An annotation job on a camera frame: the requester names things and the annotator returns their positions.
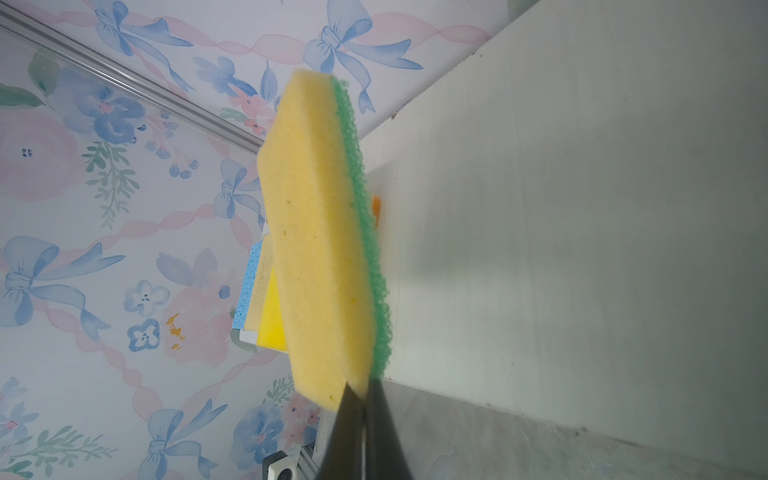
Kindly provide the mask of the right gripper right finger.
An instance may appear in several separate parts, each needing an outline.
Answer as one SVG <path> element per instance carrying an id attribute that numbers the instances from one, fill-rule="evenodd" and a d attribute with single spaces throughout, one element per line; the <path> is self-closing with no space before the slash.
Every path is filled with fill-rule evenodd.
<path id="1" fill-rule="evenodd" d="M 413 480 L 388 406 L 383 382 L 369 384 L 365 404 L 365 477 Z"/>

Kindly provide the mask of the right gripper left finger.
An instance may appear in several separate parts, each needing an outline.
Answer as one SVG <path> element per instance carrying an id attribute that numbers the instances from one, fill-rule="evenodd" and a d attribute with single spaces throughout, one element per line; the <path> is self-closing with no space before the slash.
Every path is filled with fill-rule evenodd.
<path id="1" fill-rule="evenodd" d="M 346 386 L 317 480 L 361 480 L 365 404 Z"/>

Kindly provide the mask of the dark yellow sponge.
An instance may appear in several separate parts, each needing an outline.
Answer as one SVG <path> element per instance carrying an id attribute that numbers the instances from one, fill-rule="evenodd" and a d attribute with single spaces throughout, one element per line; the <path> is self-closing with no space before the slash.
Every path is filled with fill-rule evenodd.
<path id="1" fill-rule="evenodd" d="M 337 410 L 391 355 L 388 288 L 355 114 L 342 80 L 293 73 L 258 154 L 297 391 Z"/>

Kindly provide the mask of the bright yellow sponge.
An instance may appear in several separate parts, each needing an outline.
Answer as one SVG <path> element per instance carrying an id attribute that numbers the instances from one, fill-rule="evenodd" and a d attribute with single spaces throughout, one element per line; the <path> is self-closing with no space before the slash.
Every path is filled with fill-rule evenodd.
<path id="1" fill-rule="evenodd" d="M 257 345 L 271 350 L 286 352 L 287 341 L 280 308 L 277 278 L 270 273 L 258 330 Z"/>

